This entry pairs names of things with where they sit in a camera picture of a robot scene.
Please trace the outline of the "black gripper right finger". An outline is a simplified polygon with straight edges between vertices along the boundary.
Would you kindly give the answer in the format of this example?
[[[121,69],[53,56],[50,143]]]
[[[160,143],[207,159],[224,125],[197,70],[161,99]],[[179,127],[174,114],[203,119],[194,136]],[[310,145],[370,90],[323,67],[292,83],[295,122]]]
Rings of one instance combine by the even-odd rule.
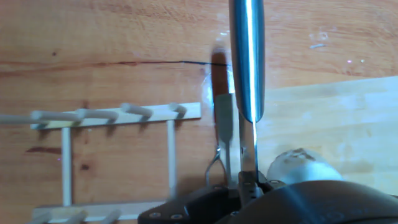
[[[248,205],[264,194],[286,186],[280,180],[267,179],[262,172],[241,171],[238,177],[238,192],[241,205]]]

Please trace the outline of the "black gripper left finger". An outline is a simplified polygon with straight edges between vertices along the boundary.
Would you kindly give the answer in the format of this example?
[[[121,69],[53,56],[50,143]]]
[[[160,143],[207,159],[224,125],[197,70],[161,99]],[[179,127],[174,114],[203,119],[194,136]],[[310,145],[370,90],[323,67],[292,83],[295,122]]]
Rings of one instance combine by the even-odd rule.
[[[211,185],[142,212],[138,224],[216,223],[239,211],[238,192]]]

